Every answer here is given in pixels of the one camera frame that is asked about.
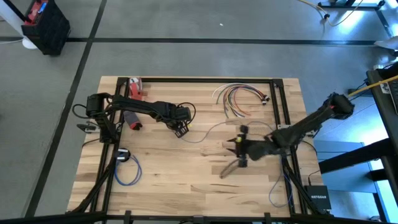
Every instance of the black metal frame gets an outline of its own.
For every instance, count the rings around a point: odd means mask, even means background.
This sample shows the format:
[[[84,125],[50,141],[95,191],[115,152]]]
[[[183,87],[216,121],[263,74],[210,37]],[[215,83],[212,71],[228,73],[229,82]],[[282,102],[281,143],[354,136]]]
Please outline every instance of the black metal frame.
[[[196,82],[196,83],[231,83],[231,82],[242,82],[242,83],[264,83],[270,84],[271,89],[271,99],[272,105],[274,109],[275,116],[275,124],[281,124],[279,109],[277,104],[276,92],[275,88],[279,88],[280,98],[282,103],[282,110],[284,113],[285,124],[290,124],[289,110],[287,107],[287,101],[284,91],[284,84],[282,79],[233,79],[233,78],[142,78],[143,82]],[[119,94],[123,85],[126,85],[124,90],[124,96],[128,96],[129,88],[128,88],[128,78],[118,78],[116,84],[115,94]],[[111,121],[114,122],[115,114],[111,115]],[[124,118],[123,114],[120,114],[119,123],[121,123],[121,128],[119,133],[121,134],[121,130],[123,129]],[[114,144],[113,152],[117,151],[119,147],[119,139]],[[137,216],[131,215],[131,211],[126,211],[124,215],[107,215],[109,199],[111,196],[111,188],[113,183],[114,172],[108,172],[108,174],[104,175],[106,157],[109,151],[109,144],[104,144],[103,151],[100,159],[100,163],[98,166],[98,173],[96,179],[96,185],[102,185],[107,175],[107,184],[105,188],[104,200],[102,204],[102,209],[100,212],[96,211],[97,203],[98,203],[98,195],[99,190],[96,191],[95,195],[90,198],[91,207],[90,212],[85,213],[85,208],[82,210],[78,210],[77,212],[69,212],[64,215],[51,215],[44,217],[29,217],[29,218],[17,218],[11,220],[0,220],[0,224],[20,224],[20,223],[30,223],[30,224],[43,224],[43,223],[90,223],[90,222],[98,222],[102,221],[106,223],[107,220],[124,220],[125,224],[133,223],[134,220],[175,220],[175,221],[188,221],[193,223],[209,223],[209,222],[263,222],[267,224],[271,224],[272,222],[292,222],[292,223],[373,223],[370,221],[364,220],[353,220],[347,218],[335,218],[330,215],[307,215],[307,205],[305,204],[304,198],[306,195],[298,194],[298,198],[300,200],[300,208],[302,213],[296,213],[294,207],[293,198],[289,201],[289,212],[290,217],[285,218],[274,218],[271,217],[269,213],[265,213],[263,217],[203,217],[203,216]],[[295,185],[302,187],[301,185],[301,176],[299,171],[299,163],[297,160],[297,155],[295,149],[291,149],[292,154],[292,163],[293,169],[290,168],[289,163],[287,162],[286,157],[282,158],[282,167],[285,174],[290,177]],[[115,166],[115,158],[112,158],[107,167],[110,170],[114,170]],[[290,180],[288,178],[285,179],[287,200],[292,193],[292,187],[290,186]]]
[[[329,8],[355,8],[358,6],[359,3],[355,3],[357,0],[346,0],[338,2],[338,0],[335,0],[334,2],[329,2],[329,1],[324,1],[324,2],[319,2],[318,6],[320,7],[329,7]],[[381,6],[385,4],[385,0],[379,1],[379,3],[362,3],[358,9],[375,9],[379,10]]]
[[[384,169],[370,172],[369,177],[372,178],[372,174],[377,173],[378,175],[375,177],[374,181],[388,179],[398,205],[398,155],[394,150],[391,150],[393,148],[394,146],[390,138],[386,138],[368,146],[320,162],[320,172],[321,174],[326,174],[363,162],[381,159]]]
[[[10,1],[10,0],[3,0],[4,3],[6,3],[8,5],[8,7],[10,7],[10,9],[22,20],[22,21],[29,21],[30,19],[23,15],[23,13],[21,13],[21,11]]]

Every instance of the wooden table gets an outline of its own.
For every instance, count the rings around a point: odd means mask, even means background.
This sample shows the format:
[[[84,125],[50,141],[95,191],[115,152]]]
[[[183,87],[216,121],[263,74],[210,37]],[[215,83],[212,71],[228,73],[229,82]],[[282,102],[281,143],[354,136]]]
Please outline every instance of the wooden table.
[[[98,92],[113,94],[117,77],[102,77]],[[302,93],[297,78],[283,79],[290,119],[293,123],[306,116]],[[250,111],[251,116],[240,119],[230,115],[226,119],[221,104],[211,98],[213,91],[224,83],[143,83],[146,101],[168,101],[171,103],[191,102],[197,108],[197,115],[184,138],[191,141],[201,139],[215,124],[222,124],[212,130],[201,143],[188,143],[178,139],[164,123],[156,123],[151,117],[138,114],[144,127],[133,131],[123,126],[120,146],[129,149],[142,166],[142,178],[138,184],[124,187],[113,182],[108,214],[124,214],[131,210],[134,215],[206,215],[228,217],[262,217],[264,212],[273,217],[289,217],[287,207],[276,208],[269,201],[269,192],[280,175],[279,156],[266,156],[247,168],[239,168],[225,179],[220,171],[236,157],[225,149],[226,140],[238,133],[240,120],[243,124],[262,121],[275,128],[272,102],[262,106],[252,93],[238,92],[236,101],[241,109]],[[252,84],[267,95],[271,95],[268,84]],[[283,120],[282,106],[279,106]],[[263,124],[251,124],[251,134],[265,135],[271,130]],[[98,138],[88,134],[85,141]],[[249,138],[259,139],[258,135]],[[73,184],[68,210],[75,208],[95,184],[102,144],[87,144],[81,152],[76,179]],[[305,143],[299,145],[298,162],[303,184],[307,184],[310,173],[319,169],[315,151]],[[118,176],[124,182],[131,181],[137,166],[127,161],[118,168]],[[311,176],[313,185],[321,185],[319,172]],[[98,200],[101,210],[104,188]],[[294,187],[296,211],[300,210],[297,191]],[[287,202],[283,177],[277,183],[271,197],[277,205]]]

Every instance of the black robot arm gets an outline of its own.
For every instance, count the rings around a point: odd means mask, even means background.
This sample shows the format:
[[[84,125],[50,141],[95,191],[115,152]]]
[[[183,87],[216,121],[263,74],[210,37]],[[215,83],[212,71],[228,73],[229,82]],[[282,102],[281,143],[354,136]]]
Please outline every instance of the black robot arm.
[[[109,103],[107,107],[104,107],[104,100]],[[148,114],[157,122],[165,123],[178,138],[188,132],[187,122],[191,120],[189,108],[172,103],[163,101],[149,103],[109,93],[93,94],[87,97],[86,115],[97,122],[100,128],[100,142],[111,144],[118,139],[116,125],[109,121],[108,116],[119,110]]]
[[[253,141],[246,139],[248,133],[247,126],[241,126],[241,133],[237,138],[230,141],[235,142],[236,156],[239,158],[238,167],[247,167],[246,155],[256,161],[266,155],[281,155],[282,167],[284,172],[290,177],[296,186],[299,194],[303,197],[312,212],[317,215],[327,214],[326,211],[318,209],[305,191],[301,181],[294,174],[287,161],[287,150],[291,146],[296,146],[309,131],[319,130],[321,124],[330,118],[346,119],[353,114],[354,105],[344,95],[332,93],[316,112],[310,114],[295,125],[285,129],[278,129],[267,136],[263,141]]]
[[[332,93],[316,112],[298,123],[284,129],[277,129],[264,137],[264,141],[247,140],[246,153],[256,161],[269,154],[284,154],[290,146],[300,143],[305,134],[319,130],[330,118],[346,119],[353,114],[354,105],[344,95]]]

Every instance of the concrete floor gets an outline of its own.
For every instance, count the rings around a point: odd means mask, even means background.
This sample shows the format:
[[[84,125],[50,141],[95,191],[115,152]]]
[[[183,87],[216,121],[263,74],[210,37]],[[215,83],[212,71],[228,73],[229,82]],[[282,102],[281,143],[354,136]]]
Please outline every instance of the concrete floor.
[[[105,0],[56,0],[70,20],[71,37],[89,36],[101,1]],[[22,11],[29,2],[13,1]],[[384,6],[383,14],[394,9]],[[332,22],[347,15],[344,9],[329,12]],[[320,19],[316,10],[296,0],[253,0],[244,7],[237,0],[114,0],[106,3],[95,37],[388,39],[373,10],[354,12],[338,27]],[[17,33],[0,22],[0,37],[7,36]],[[85,45],[69,42],[59,57],[26,50],[21,43],[0,45],[0,94],[5,100],[0,106],[0,219],[25,213]],[[372,45],[95,42],[73,103],[84,103],[87,95],[96,92],[103,75],[295,77],[300,79],[305,106],[311,112],[331,92],[356,88],[373,65],[390,60],[388,51]],[[382,130],[373,100],[358,98],[355,103],[356,116],[343,124],[326,123],[319,138],[365,142],[375,130]],[[67,119],[36,215],[65,212],[85,137],[76,128],[81,122],[71,114]]]

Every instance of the white object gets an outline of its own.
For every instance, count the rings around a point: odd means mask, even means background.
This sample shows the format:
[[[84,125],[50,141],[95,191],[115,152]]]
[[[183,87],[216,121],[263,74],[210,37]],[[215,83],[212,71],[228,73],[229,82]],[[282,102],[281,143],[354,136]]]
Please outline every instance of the white object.
[[[398,36],[392,37],[388,40],[376,41],[374,45],[386,49],[398,50]]]
[[[37,49],[37,47],[22,33],[21,25],[24,24],[24,21],[22,21],[3,0],[0,0],[0,16],[24,38],[22,44],[25,48]]]

